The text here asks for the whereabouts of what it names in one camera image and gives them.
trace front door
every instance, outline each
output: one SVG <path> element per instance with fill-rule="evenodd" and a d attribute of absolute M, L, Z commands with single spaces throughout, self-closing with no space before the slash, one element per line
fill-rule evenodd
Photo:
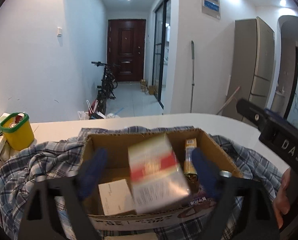
<path fill-rule="evenodd" d="M 108 63 L 118 64 L 117 81 L 140 81 L 144 76 L 145 20 L 109 20 Z"/>

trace plaid cloth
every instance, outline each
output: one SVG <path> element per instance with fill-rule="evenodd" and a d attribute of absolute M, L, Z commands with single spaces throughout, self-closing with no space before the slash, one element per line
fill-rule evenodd
<path fill-rule="evenodd" d="M 63 177 L 67 172 L 79 168 L 84 140 L 95 133 L 146 133 L 169 130 L 186 130 L 192 127 L 156 128 L 129 127 L 124 130 L 83 128 L 78 137 L 60 142 L 46 142 L 22 150 L 8 160 L 0 169 L 0 225 L 11 239 L 17 239 L 24 206 L 36 178 L 46 175 L 48 179 Z M 244 148 L 222 136 L 212 138 L 231 156 L 244 178 L 257 179 L 263 183 L 273 200 L 281 181 L 278 169 L 257 152 Z M 74 239 L 67 224 L 65 205 L 57 198 L 57 208 L 66 235 Z M 224 239 L 231 239 L 236 220 L 241 210 L 241 198 L 236 198 L 232 217 L 223 232 Z M 99 231 L 102 236 L 118 236 L 155 232 L 159 239 L 196 239 L 207 222 L 208 215 L 170 227 L 142 231 Z"/>

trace open cardboard box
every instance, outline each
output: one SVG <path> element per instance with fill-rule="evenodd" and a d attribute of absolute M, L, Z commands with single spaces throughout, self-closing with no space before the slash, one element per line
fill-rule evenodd
<path fill-rule="evenodd" d="M 106 148 L 108 150 L 108 162 L 99 183 L 127 179 L 130 187 L 128 147 L 158 134 L 160 133 L 89 135 L 83 149 L 83 161 L 89 160 L 97 148 Z M 230 171 L 233 176 L 242 178 L 242 174 L 232 159 L 203 130 L 171 131 L 166 132 L 166 134 L 182 167 L 185 161 L 185 141 L 196 138 L 197 146 L 206 158 L 213 161 L 220 170 Z M 209 200 L 197 206 L 176 208 L 153 214 L 105 216 L 98 187 L 95 187 L 93 194 L 84 201 L 84 207 L 94 227 L 98 230 L 112 231 L 144 230 L 171 226 L 209 214 L 213 206 L 214 202 Z"/>

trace bicycle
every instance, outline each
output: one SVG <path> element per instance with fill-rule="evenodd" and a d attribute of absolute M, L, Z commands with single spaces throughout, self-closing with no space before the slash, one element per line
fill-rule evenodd
<path fill-rule="evenodd" d="M 92 64 L 99 66 L 104 66 L 104 75 L 103 79 L 101 80 L 101 86 L 97 86 L 98 90 L 98 111 L 105 115 L 107 109 L 107 99 L 115 99 L 116 96 L 113 93 L 113 90 L 118 87 L 118 82 L 114 77 L 113 73 L 111 72 L 110 67 L 119 67 L 116 64 L 105 64 L 100 61 L 95 62 L 92 61 Z"/>

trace yellow bucket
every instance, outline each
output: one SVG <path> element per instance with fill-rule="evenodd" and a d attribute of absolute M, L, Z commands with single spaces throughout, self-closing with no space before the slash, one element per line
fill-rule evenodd
<path fill-rule="evenodd" d="M 34 141 L 35 136 L 29 123 L 29 115 L 24 113 L 24 117 L 18 124 L 11 127 L 10 124 L 15 122 L 16 116 L 20 113 L 9 115 L 0 124 L 0 129 L 7 139 L 11 148 L 21 151 Z"/>

